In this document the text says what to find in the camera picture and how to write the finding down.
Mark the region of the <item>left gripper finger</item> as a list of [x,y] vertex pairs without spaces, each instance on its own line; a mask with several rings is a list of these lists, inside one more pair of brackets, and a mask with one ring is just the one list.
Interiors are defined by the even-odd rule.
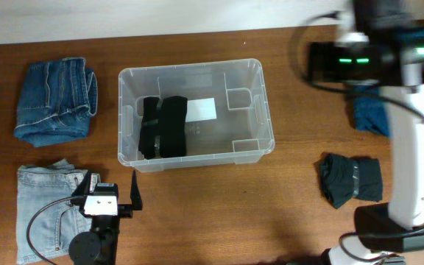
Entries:
[[86,201],[86,197],[90,194],[90,187],[91,187],[91,172],[87,171],[81,183],[76,187],[74,192],[71,194],[70,203],[72,205],[83,205]]
[[137,178],[136,170],[132,171],[130,199],[131,199],[132,209],[134,211],[143,210],[143,201],[142,201],[141,193],[138,187],[138,178]]

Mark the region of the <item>blue garment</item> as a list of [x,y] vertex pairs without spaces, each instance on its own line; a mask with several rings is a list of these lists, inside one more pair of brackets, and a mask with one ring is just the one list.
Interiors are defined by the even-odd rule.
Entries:
[[390,136],[384,103],[379,99],[367,96],[354,97],[353,120],[355,128],[359,131]]

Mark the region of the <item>black garment with bands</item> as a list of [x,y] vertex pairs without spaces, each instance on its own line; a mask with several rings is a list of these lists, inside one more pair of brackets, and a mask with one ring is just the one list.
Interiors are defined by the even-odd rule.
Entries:
[[143,99],[138,151],[145,159],[186,156],[187,110],[188,99],[183,96]]

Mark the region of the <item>dark blue jeans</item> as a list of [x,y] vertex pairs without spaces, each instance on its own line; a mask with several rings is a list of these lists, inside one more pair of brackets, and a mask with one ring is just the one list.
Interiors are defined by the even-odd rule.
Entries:
[[33,147],[86,138],[98,110],[98,83],[83,57],[31,63],[13,135]]

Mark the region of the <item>dark garment with band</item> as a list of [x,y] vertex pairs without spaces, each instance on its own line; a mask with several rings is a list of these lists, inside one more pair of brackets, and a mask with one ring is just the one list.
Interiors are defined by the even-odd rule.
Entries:
[[319,181],[324,197],[335,209],[350,199],[371,202],[383,199],[378,159],[347,158],[328,153],[319,164]]

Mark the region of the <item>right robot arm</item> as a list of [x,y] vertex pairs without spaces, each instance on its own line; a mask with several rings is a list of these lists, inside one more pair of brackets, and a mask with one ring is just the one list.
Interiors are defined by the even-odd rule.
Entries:
[[392,144],[392,198],[357,208],[355,230],[326,250],[324,264],[403,264],[403,254],[424,250],[424,26],[403,1],[350,1],[334,42],[308,50],[310,86],[330,91],[346,83],[379,89]]

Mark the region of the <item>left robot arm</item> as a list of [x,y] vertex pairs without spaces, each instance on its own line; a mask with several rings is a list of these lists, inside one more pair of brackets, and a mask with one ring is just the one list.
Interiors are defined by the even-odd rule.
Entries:
[[103,183],[100,176],[88,172],[72,193],[70,203],[91,220],[87,232],[76,235],[69,244],[68,255],[75,265],[114,265],[120,234],[120,221],[133,218],[143,209],[136,172],[132,173],[129,204],[119,202],[119,187]]

